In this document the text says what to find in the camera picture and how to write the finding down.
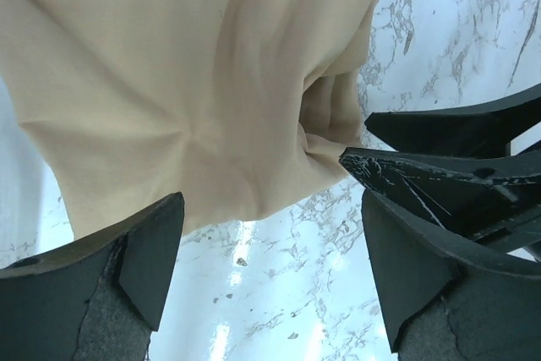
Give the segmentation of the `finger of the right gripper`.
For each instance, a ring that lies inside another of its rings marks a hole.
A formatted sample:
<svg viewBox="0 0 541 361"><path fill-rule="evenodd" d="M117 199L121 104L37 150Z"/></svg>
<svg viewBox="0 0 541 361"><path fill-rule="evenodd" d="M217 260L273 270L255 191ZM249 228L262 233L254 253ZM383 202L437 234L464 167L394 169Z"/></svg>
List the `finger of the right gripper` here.
<svg viewBox="0 0 541 361"><path fill-rule="evenodd" d="M540 257L540 152L464 158L348 148L339 162L366 189L483 246Z"/></svg>
<svg viewBox="0 0 541 361"><path fill-rule="evenodd" d="M540 85L477 105L417 112L374 112L364 124L403 153L503 157L510 143L540 122Z"/></svg>

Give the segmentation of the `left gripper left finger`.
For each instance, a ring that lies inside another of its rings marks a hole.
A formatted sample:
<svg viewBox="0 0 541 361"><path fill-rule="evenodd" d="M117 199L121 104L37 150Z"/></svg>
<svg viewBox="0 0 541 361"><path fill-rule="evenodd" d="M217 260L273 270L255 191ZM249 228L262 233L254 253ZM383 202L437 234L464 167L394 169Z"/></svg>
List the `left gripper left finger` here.
<svg viewBox="0 0 541 361"><path fill-rule="evenodd" d="M169 194L122 222L1 270L3 360L144 360L183 230Z"/></svg>

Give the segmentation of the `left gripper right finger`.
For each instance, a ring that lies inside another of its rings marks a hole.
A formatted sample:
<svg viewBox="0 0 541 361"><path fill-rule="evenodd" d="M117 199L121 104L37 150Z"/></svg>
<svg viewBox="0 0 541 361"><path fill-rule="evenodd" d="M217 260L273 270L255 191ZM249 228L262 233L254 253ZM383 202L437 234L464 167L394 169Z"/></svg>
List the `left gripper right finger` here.
<svg viewBox="0 0 541 361"><path fill-rule="evenodd" d="M372 192L363 230L400 360L538 360L540 264L472 243Z"/></svg>

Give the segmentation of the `beige t shirt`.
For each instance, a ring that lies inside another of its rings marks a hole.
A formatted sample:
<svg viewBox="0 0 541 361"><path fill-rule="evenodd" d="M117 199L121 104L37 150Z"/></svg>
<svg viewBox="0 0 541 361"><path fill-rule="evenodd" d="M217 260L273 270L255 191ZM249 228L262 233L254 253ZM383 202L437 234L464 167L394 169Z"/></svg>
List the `beige t shirt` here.
<svg viewBox="0 0 541 361"><path fill-rule="evenodd" d="M342 181L379 0L1 0L1 75L74 236L180 192L185 232Z"/></svg>

